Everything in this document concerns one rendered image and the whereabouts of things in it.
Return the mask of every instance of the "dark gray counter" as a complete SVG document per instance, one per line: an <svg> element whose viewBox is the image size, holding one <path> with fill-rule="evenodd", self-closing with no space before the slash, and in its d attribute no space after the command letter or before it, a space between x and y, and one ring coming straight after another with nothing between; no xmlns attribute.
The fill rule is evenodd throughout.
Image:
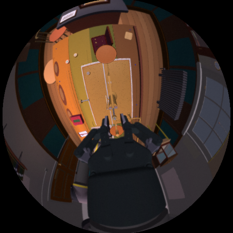
<svg viewBox="0 0 233 233"><path fill-rule="evenodd" d="M70 19L65 20L64 22L60 23L61 19L63 16L65 16L66 14L75 11L76 15ZM83 24L85 21L90 22L90 24L88 26L91 26L91 23L94 23L94 26L99 26L99 25L104 25L103 20L101 20L101 22L96 22L99 21L99 18L103 18L106 20L106 24L118 24L118 22L116 23L117 18L119 18L120 13L127 13L128 9L125 5L125 3L123 2L123 0L110 0L110 3L106 3L106 4L99 4L99 5L90 5L88 7L82 8L80 9L79 6L73 7L65 12L63 12L63 14L61 15L61 18L58 22L57 25L57 29L60 29L61 27L65 26L66 28L70 28L69 30L72 33L75 33L77 31L80 31L80 29L83 30L83 28L77 28L77 25L81 25Z"/></svg>

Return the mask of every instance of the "orange tabletop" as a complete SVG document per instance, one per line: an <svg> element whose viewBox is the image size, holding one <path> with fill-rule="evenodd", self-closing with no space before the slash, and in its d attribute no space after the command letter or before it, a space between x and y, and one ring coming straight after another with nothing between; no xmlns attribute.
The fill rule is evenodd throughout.
<svg viewBox="0 0 233 233"><path fill-rule="evenodd" d="M49 37L49 40L52 42L55 42L56 40L58 40L66 31L66 27L62 27L60 29L55 29L52 34Z"/></svg>
<svg viewBox="0 0 233 233"><path fill-rule="evenodd" d="M98 48L95 55L99 62L106 64L115 60L117 56L116 52L117 51L114 47L110 45L103 45Z"/></svg>
<svg viewBox="0 0 233 233"><path fill-rule="evenodd" d="M119 126L117 125L117 130L119 131L119 135L121 135L123 133L123 128L122 126ZM110 133L113 135L113 136L116 136L116 127L113 126L111 129L110 129Z"/></svg>
<svg viewBox="0 0 233 233"><path fill-rule="evenodd" d="M56 78L53 70L53 60L50 60L45 66L44 78L48 84L53 84L56 82Z"/></svg>

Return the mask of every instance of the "dark countertop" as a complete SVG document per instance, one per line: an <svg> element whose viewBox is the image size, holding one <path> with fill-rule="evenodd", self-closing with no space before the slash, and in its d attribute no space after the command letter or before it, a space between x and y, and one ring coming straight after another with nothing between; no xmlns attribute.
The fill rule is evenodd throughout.
<svg viewBox="0 0 233 233"><path fill-rule="evenodd" d="M62 17L74 10L77 10L76 16L72 17L70 19L67 19L66 21L62 22L60 24L60 20ZM80 9L79 6L73 7L61 15L61 18L58 22L57 29L60 29L61 27L76 21L77 19L84 18L86 16L90 15L95 15L95 14L100 14L100 13L110 13L110 12L123 12L123 13L128 13L128 8L123 2L123 0L110 0L110 3L106 4L99 4L99 5L93 5L93 6L88 6L85 8Z"/></svg>

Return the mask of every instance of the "door panel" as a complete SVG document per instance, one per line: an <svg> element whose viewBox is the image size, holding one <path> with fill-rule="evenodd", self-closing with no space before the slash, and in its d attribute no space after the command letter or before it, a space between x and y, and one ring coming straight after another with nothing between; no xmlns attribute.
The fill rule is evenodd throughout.
<svg viewBox="0 0 233 233"><path fill-rule="evenodd" d="M72 202L70 185L74 183L75 169L78 159L74 156L77 148L69 137L61 152L53 177L50 199L54 201Z"/></svg>

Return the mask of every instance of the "dark gray radiator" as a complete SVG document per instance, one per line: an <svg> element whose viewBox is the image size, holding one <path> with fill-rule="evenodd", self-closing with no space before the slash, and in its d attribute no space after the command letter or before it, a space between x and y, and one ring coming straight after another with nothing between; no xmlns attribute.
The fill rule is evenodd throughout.
<svg viewBox="0 0 233 233"><path fill-rule="evenodd" d="M173 120L178 120L185 99L187 72L163 68L159 76L162 77L160 100L157 101L159 109Z"/></svg>

